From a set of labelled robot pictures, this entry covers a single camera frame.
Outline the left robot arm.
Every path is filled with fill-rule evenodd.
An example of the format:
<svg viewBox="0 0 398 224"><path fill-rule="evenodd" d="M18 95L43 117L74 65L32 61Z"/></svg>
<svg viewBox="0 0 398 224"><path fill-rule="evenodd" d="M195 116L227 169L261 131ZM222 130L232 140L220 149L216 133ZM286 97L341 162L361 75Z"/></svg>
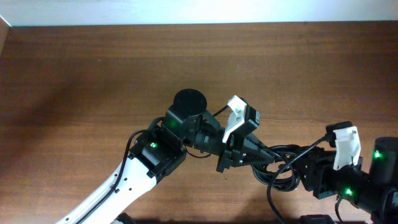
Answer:
<svg viewBox="0 0 398 224"><path fill-rule="evenodd" d="M198 90L180 90L165 116L131 134L118 168L60 223L133 223L124 210L152 190L186 158L189 147L218 156L216 170L270 164L275 161L253 131L260 114L234 95L226 127L207 110Z"/></svg>

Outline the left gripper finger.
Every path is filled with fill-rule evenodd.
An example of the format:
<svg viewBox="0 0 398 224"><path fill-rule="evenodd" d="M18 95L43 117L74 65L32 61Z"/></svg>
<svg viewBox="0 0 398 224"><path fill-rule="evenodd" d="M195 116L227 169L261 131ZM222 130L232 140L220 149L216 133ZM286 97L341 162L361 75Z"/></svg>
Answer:
<svg viewBox="0 0 398 224"><path fill-rule="evenodd" d="M248 134L247 136L245 136L245 139L252 142L254 145L256 145L259 148L266 148L266 145L257 136L255 136L254 133Z"/></svg>
<svg viewBox="0 0 398 224"><path fill-rule="evenodd" d="M275 161L265 148L259 148L247 139L243 141L242 153L242 166L271 164Z"/></svg>

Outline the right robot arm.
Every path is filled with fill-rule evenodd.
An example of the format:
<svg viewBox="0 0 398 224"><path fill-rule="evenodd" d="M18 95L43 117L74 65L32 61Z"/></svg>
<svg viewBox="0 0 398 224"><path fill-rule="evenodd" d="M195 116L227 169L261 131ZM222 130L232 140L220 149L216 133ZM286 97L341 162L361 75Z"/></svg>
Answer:
<svg viewBox="0 0 398 224"><path fill-rule="evenodd" d="M397 138L374 143L369 172L358 164L333 169L336 152L316 147L293 163L305 190L319 200L337 195L371 215L373 223L397 223Z"/></svg>

